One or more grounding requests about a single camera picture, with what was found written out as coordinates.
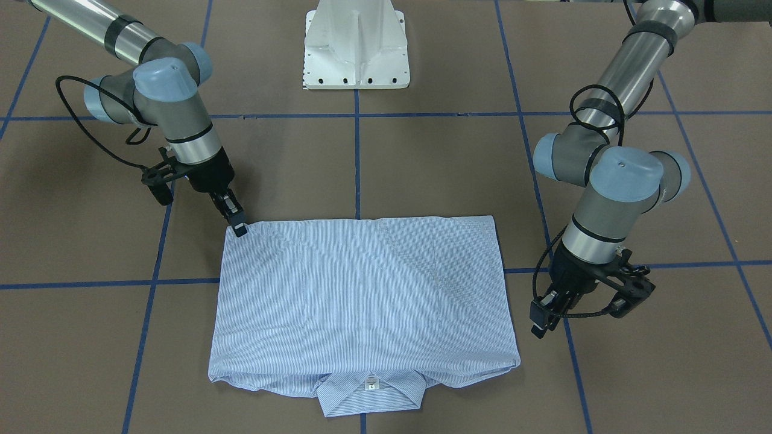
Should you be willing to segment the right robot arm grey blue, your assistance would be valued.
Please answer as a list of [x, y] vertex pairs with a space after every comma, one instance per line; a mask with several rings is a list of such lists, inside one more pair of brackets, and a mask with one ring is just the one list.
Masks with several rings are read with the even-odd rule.
[[210, 196], [235, 236], [247, 233], [244, 209], [230, 189], [235, 171], [198, 92], [212, 76], [209, 54], [198, 44], [175, 44], [102, 1], [33, 1], [31, 5], [130, 64], [129, 71], [83, 80], [86, 110], [99, 121], [157, 128], [162, 160], [137, 164], [141, 181], [163, 206], [174, 200], [171, 182], [187, 179]]

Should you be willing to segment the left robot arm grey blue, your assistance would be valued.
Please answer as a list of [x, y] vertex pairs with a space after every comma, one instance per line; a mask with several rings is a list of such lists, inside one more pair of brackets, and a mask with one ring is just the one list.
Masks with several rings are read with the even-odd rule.
[[612, 288], [609, 305], [590, 318], [623, 318], [651, 296], [647, 266], [630, 263], [624, 243], [640, 215], [686, 190], [691, 168], [676, 152], [624, 145], [625, 129], [648, 94], [662, 64], [679, 41], [702, 23], [769, 22], [769, 1], [646, 1], [598, 82], [569, 102], [571, 123], [543, 136], [533, 167], [584, 192], [568, 224], [546, 255], [551, 283], [530, 303], [532, 334], [543, 338], [599, 284]]

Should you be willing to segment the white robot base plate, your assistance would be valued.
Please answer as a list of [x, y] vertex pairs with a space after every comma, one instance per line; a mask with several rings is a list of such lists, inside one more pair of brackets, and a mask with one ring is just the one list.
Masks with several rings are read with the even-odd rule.
[[405, 14], [391, 1], [320, 1], [306, 12], [303, 58], [306, 90], [405, 89]]

